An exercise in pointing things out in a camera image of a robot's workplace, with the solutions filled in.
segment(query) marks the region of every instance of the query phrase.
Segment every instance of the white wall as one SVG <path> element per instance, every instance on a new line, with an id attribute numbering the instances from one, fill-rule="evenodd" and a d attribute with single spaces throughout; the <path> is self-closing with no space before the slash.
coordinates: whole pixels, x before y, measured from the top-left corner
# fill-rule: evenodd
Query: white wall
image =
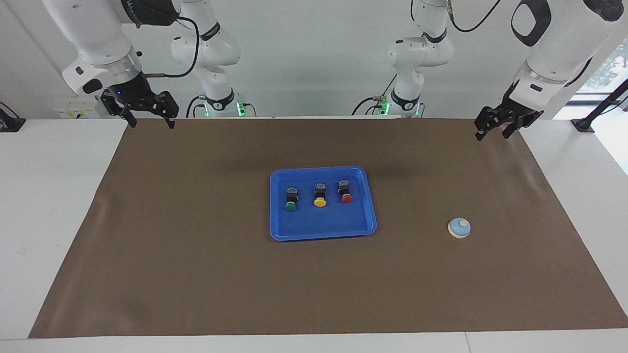
<path id="1" fill-rule="evenodd" d="M 473 33 L 450 28 L 453 60 L 423 70 L 426 116 L 474 117 L 483 106 L 499 103 L 529 53 L 510 29 L 518 2 L 503 1 Z M 455 1 L 458 24 L 475 24 L 492 3 Z M 419 33 L 409 18 L 409 0 L 214 0 L 213 4 L 223 29 L 242 47 L 240 63 L 227 67 L 233 86 L 266 116 L 350 114 L 360 100 L 380 94 L 394 75 L 386 62 L 388 45 Z M 9 8 L 17 18 L 6 21 L 11 17 Z M 75 50 L 39 0 L 0 0 L 0 16 L 0 99 L 28 117 L 53 117 L 51 101 L 70 94 L 59 72 L 74 60 Z M 20 20 L 24 28 L 19 27 Z M 124 25 L 124 32 L 144 52 L 145 72 L 186 69 L 170 55 L 171 39 L 182 33 L 177 24 L 139 30 Z M 623 21 L 585 78 L 627 35 L 628 21 Z M 182 109 L 202 92 L 192 75 L 151 83 L 155 91 L 171 91 Z M 557 96 L 545 117 L 558 112 L 578 86 Z"/>

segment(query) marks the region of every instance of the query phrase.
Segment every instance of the plastic tray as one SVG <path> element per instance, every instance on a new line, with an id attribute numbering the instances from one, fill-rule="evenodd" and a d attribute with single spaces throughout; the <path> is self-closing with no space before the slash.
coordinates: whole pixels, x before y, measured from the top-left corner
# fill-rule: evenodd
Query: plastic tray
<path id="1" fill-rule="evenodd" d="M 353 201 L 340 202 L 338 181 L 348 180 Z M 327 184 L 327 205 L 314 205 L 316 183 Z M 284 209 L 288 187 L 299 190 L 297 210 Z M 271 175 L 270 232 L 278 241 L 299 241 L 373 234 L 377 220 L 366 172 L 359 166 L 278 170 Z"/>

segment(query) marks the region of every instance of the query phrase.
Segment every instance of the white robotic arm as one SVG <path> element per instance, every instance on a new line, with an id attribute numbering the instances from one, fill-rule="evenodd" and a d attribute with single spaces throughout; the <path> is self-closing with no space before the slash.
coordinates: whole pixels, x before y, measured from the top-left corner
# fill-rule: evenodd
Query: white robotic arm
<path id="1" fill-rule="evenodd" d="M 194 20 L 201 33 L 200 51 L 193 72 L 205 91 L 205 105 L 212 117 L 242 115 L 239 94 L 233 90 L 223 66 L 240 60 L 240 47 L 216 20 L 209 0 L 181 0 L 181 16 Z M 172 55 L 182 65 L 192 64 L 196 33 L 176 37 Z"/>
<path id="2" fill-rule="evenodd" d="M 63 71 L 63 78 L 74 92 L 87 95 L 106 87 L 101 100 L 112 116 L 121 116 L 134 127 L 137 122 L 131 111 L 149 111 L 174 127 L 179 107 L 169 92 L 153 93 L 121 29 L 121 23 L 129 19 L 137 26 L 171 25 L 179 17 L 171 0 L 42 1 L 61 32 L 77 48 L 78 59 Z M 127 18 L 120 20 L 123 14 Z"/>
<path id="3" fill-rule="evenodd" d="M 423 35 L 400 39 L 389 48 L 388 61 L 398 72 L 395 87 L 386 98 L 389 114 L 412 116 L 425 81 L 417 70 L 444 65 L 453 56 L 453 43 L 447 37 L 445 0 L 418 0 L 413 15 Z"/>
<path id="4" fill-rule="evenodd" d="M 534 28 L 521 33 L 518 16 L 531 13 Z M 505 123 L 505 138 L 529 127 L 552 97 L 575 81 L 578 71 L 615 31 L 624 13 L 621 0 L 522 0 L 511 23 L 515 36 L 532 52 L 496 107 L 484 107 L 475 126 L 476 138 Z"/>

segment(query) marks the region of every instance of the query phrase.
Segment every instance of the green button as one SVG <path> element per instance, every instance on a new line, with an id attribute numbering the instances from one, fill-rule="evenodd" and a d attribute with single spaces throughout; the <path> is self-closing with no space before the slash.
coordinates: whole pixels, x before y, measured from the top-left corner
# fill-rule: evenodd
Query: green button
<path id="1" fill-rule="evenodd" d="M 288 202 L 283 208 L 288 212 L 296 211 L 296 205 L 294 202 Z"/>

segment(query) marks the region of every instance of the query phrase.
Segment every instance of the brown paper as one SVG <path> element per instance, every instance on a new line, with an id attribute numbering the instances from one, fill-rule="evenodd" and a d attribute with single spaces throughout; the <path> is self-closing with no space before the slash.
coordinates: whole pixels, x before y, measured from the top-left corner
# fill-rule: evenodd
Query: brown paper
<path id="1" fill-rule="evenodd" d="M 371 236 L 269 235 L 274 170 L 359 165 Z M 449 235 L 466 217 L 472 233 Z M 30 337 L 567 330 L 628 319 L 519 134 L 469 120 L 142 120 Z"/>

